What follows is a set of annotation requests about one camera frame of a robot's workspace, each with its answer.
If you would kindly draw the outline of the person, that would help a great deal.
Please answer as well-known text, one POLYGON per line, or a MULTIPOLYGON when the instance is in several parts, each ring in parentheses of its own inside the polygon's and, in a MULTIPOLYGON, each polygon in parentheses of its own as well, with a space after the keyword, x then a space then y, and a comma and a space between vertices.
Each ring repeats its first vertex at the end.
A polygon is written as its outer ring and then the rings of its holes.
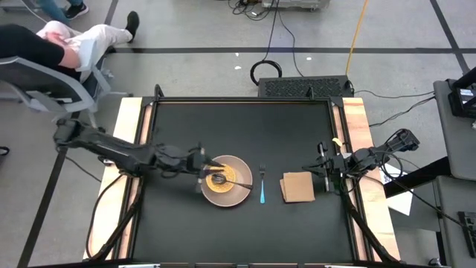
POLYGON ((17 24, 0 25, 0 59, 21 57, 83 82, 89 74, 77 71, 81 65, 80 46, 94 40, 97 55, 92 60, 98 63, 112 46, 131 43, 139 25, 135 11, 129 12, 125 28, 100 24, 79 32, 55 20, 37 32, 17 24))
POLYGON ((75 19, 89 11, 89 8, 83 0, 66 0, 69 7, 65 10, 60 8, 55 0, 36 0, 41 10, 53 20, 68 24, 70 20, 75 19))

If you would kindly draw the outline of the black aluminium table frame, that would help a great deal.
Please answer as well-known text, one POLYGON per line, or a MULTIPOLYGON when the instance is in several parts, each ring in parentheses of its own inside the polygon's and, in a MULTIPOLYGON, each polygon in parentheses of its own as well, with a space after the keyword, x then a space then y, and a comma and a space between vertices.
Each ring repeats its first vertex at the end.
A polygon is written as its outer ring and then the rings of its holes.
POLYGON ((196 178, 146 178, 138 213, 115 256, 161 264, 325 264, 378 258, 336 194, 283 201, 279 181, 317 156, 338 133, 342 109, 328 100, 270 98, 123 98, 115 137, 157 141, 208 155, 232 155, 251 169, 254 189, 231 208, 195 192, 196 178), (260 164, 266 203, 260 204, 260 164))

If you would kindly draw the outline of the silver metal spoon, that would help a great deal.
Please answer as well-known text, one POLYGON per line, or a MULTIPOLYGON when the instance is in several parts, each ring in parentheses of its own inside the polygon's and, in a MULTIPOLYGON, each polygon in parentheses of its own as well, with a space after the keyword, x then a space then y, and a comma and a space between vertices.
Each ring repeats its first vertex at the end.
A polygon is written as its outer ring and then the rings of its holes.
POLYGON ((226 179, 226 176, 221 174, 221 173, 214 173, 211 177, 212 181, 215 182, 216 184, 225 184, 225 183, 231 183, 234 185, 238 185, 240 187, 246 188, 248 190, 252 190, 254 187, 253 185, 245 184, 245 183, 240 183, 240 182, 232 182, 230 180, 226 179))

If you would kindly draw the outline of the grey cart top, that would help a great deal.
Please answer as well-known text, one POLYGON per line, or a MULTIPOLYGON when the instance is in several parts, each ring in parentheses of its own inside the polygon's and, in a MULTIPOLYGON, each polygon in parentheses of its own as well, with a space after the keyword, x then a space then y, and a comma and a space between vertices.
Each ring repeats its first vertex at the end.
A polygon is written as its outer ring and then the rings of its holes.
POLYGON ((435 81, 433 87, 451 174, 458 179, 476 181, 476 129, 473 128, 476 119, 452 114, 447 81, 435 81))

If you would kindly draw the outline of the black diagonal stand beam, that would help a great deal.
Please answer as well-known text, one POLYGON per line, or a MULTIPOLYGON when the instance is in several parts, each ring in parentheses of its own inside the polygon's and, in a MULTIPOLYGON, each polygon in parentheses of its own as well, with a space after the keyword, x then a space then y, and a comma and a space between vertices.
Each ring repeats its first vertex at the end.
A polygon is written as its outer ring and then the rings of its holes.
POLYGON ((448 157, 436 160, 418 170, 403 175, 398 179, 391 179, 384 186, 385 196, 393 197, 403 193, 407 188, 413 189, 434 181, 438 176, 450 176, 451 170, 448 157))

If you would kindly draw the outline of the folded brown napkin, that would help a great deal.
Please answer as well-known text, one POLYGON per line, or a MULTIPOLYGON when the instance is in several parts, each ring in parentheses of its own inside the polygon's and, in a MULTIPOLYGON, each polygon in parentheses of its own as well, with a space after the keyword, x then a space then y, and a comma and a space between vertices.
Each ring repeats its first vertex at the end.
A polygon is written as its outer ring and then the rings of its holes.
POLYGON ((286 203, 315 201, 312 174, 308 171, 284 173, 280 187, 286 203))

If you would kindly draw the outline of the grey office chair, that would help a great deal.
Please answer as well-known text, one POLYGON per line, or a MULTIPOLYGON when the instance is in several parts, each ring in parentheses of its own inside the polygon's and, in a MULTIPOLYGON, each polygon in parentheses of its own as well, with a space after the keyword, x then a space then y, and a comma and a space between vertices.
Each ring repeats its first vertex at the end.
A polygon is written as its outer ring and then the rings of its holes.
POLYGON ((0 81, 9 84, 26 106, 56 113, 59 117, 85 110, 94 127, 97 126, 94 114, 102 97, 132 96, 131 93, 112 91, 94 63, 88 62, 78 71, 89 71, 96 79, 97 85, 91 92, 73 77, 21 57, 0 59, 0 81))

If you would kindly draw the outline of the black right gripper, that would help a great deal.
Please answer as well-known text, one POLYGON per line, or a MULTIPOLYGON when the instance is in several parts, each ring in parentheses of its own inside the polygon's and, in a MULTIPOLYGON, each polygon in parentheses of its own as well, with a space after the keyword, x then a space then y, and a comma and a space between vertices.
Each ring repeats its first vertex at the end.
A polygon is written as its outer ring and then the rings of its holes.
POLYGON ((340 187, 344 173, 347 172, 347 163, 341 155, 328 156, 327 144, 322 141, 318 144, 319 157, 316 163, 304 165, 306 172, 324 178, 324 191, 334 192, 340 187))

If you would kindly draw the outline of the large tan ceramic bowl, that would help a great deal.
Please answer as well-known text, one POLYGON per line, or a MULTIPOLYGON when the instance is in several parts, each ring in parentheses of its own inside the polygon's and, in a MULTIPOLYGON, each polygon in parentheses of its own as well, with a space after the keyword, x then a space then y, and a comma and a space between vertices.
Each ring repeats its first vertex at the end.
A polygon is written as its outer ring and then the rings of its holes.
MULTIPOLYGON (((213 160, 222 165, 226 164, 231 166, 237 175, 236 182, 253 185, 253 176, 251 170, 249 166, 240 158, 231 155, 223 155, 217 156, 213 160)), ((232 207, 245 200, 246 197, 251 193, 251 190, 234 185, 230 191, 219 194, 209 189, 204 179, 202 183, 202 193, 204 194, 205 198, 214 205, 220 207, 232 207)))

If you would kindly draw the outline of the small yellow bowl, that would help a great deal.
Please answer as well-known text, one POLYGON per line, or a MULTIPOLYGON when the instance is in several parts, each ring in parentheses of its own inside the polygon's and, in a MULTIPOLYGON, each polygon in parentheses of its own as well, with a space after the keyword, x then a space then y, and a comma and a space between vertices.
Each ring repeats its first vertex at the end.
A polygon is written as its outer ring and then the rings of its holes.
MULTIPOLYGON (((232 182, 235 182, 237 180, 237 175, 234 171, 234 169, 226 164, 223 164, 224 167, 213 167, 213 166, 207 166, 206 170, 224 170, 224 174, 226 176, 227 180, 230 180, 232 182)), ((206 185, 211 189, 213 192, 222 194, 230 191, 234 184, 231 183, 225 183, 225 184, 216 184, 215 182, 212 181, 211 179, 212 176, 209 174, 205 177, 206 185)))

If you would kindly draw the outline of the black perforated computer case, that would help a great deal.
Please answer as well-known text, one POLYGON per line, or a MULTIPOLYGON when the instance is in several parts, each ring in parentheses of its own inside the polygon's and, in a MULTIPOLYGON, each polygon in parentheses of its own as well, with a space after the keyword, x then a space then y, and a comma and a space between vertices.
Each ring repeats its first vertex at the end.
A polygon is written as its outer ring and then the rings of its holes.
POLYGON ((345 75, 262 78, 258 88, 263 98, 304 98, 310 89, 316 98, 354 97, 353 84, 345 75))

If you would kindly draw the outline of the grey equipment box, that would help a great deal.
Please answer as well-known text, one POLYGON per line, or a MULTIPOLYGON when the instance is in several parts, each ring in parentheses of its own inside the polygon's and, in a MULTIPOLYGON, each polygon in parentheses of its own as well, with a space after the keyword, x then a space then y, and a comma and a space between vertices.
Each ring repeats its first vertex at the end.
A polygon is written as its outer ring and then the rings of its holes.
POLYGON ((259 2, 264 8, 299 7, 302 9, 316 11, 328 7, 331 0, 259 0, 259 2))

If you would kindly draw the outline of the black monitor device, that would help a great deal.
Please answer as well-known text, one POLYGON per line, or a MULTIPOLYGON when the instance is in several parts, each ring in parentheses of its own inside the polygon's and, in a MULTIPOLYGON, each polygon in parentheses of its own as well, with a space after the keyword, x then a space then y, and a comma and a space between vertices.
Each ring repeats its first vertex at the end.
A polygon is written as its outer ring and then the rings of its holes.
POLYGON ((476 66, 458 80, 448 80, 448 100, 454 116, 476 119, 476 66))

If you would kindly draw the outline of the black keyboard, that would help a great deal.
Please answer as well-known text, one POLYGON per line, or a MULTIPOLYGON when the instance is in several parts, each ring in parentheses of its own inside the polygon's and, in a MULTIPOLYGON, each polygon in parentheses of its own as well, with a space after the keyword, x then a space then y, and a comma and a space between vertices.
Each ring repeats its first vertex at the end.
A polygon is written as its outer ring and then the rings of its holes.
POLYGON ((459 211, 457 215, 463 224, 463 235, 469 253, 476 258, 476 212, 459 211))

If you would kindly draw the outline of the white paper sheet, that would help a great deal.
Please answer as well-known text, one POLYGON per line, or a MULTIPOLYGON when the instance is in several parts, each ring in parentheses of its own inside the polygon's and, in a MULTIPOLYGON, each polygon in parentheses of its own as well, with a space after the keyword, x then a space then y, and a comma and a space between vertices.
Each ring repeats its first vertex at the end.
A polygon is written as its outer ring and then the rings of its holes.
MULTIPOLYGON (((398 176, 401 172, 400 169, 389 164, 385 164, 385 168, 391 176, 398 176)), ((403 193, 397 194, 396 196, 388 197, 387 205, 394 211, 398 211, 401 214, 409 216, 411 213, 412 198, 413 195, 411 193, 404 191, 403 193)))

